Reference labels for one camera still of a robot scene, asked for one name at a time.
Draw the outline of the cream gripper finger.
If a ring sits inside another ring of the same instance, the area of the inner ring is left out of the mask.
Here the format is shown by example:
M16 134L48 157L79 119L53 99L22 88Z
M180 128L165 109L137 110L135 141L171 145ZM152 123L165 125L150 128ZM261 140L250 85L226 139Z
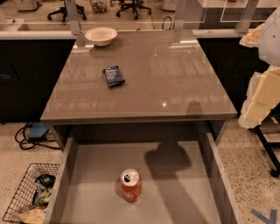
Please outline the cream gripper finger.
M245 129L253 129L280 103L280 67L270 66L264 73L254 72L246 96L238 123Z
M256 47L260 45L260 36L263 30L264 24L258 25L255 29L251 30L248 34L243 36L239 42L241 46L246 46L249 48Z

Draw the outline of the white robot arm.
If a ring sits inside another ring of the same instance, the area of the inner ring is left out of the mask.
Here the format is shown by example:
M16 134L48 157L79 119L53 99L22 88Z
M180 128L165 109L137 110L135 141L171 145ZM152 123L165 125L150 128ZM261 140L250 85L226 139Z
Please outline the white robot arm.
M239 44L257 47L259 59L269 64L265 72L254 72L250 78L247 99L241 107L238 123L245 129L253 129L280 103L280 8L243 36Z

